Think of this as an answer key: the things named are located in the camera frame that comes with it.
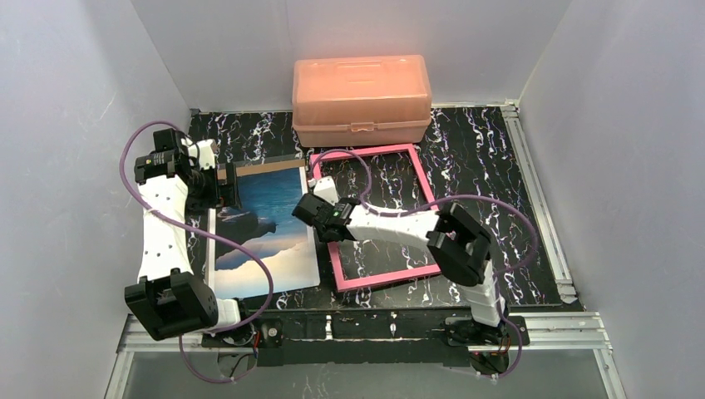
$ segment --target white wall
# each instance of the white wall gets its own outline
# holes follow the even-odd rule
[[[188,108],[129,0],[0,8],[0,396],[102,397],[142,237],[117,161]]]
[[[702,397],[705,3],[574,2],[520,103],[629,397]]]
[[[298,59],[422,54],[434,102],[516,99],[570,0],[132,0],[203,111],[291,109]]]

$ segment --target landscape photo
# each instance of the landscape photo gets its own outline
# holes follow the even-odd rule
[[[242,209],[223,208],[215,233],[259,256],[269,268],[274,291],[318,285],[313,231],[291,215],[306,190],[303,168],[238,177]],[[242,252],[215,245],[215,295],[249,298],[268,292],[262,269]]]

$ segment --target black marble surface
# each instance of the black marble surface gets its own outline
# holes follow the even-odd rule
[[[534,220],[500,108],[440,108],[431,113],[433,120],[426,136],[415,147],[434,196],[490,196],[514,205]],[[265,158],[282,155],[303,158],[314,152],[299,145],[291,128],[291,114],[287,112],[200,114],[193,117],[190,134],[196,140],[215,139],[221,163],[264,162]],[[409,209],[425,201],[408,155],[378,155],[366,160],[373,176],[371,203]],[[348,182],[338,185],[341,195],[357,196],[363,189],[364,171],[357,162],[325,162],[322,170],[335,180],[344,178]],[[495,235],[492,249],[495,268],[514,264],[527,252],[529,236],[515,218],[490,204],[465,201],[463,206]],[[205,227],[202,216],[188,215],[187,219]],[[202,270],[205,241],[189,236],[188,243],[194,269]],[[377,241],[345,243],[341,255],[349,278],[433,263],[420,250]],[[337,293],[328,251],[323,245],[318,246],[318,264],[319,286],[276,293],[270,306],[280,309],[406,308],[468,304],[462,291],[442,276]],[[505,298],[514,305],[561,303],[543,245],[535,264],[514,273],[504,273],[500,285]],[[263,298],[246,300],[251,308],[258,308],[262,302]]]

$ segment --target box latch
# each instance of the box latch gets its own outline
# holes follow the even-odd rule
[[[350,131],[374,131],[374,122],[353,122]]]

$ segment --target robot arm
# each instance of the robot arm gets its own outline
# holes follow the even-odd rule
[[[184,230],[152,214],[185,223],[186,210],[239,205],[235,169],[215,164],[212,140],[188,145],[183,133],[166,130],[154,142],[155,151],[135,163],[138,190],[153,209],[144,212],[142,264],[137,284],[125,288],[127,306],[155,340],[235,325],[237,302],[217,299],[194,276]]]
[[[321,241],[381,239],[426,250],[442,274],[465,291],[473,320],[500,327],[505,300],[496,292],[492,278],[490,235],[458,203],[408,216],[401,216],[402,209],[373,207],[400,214],[383,217],[371,213],[358,199],[339,199],[331,177],[314,183],[313,194],[303,195],[293,216],[313,226]]]

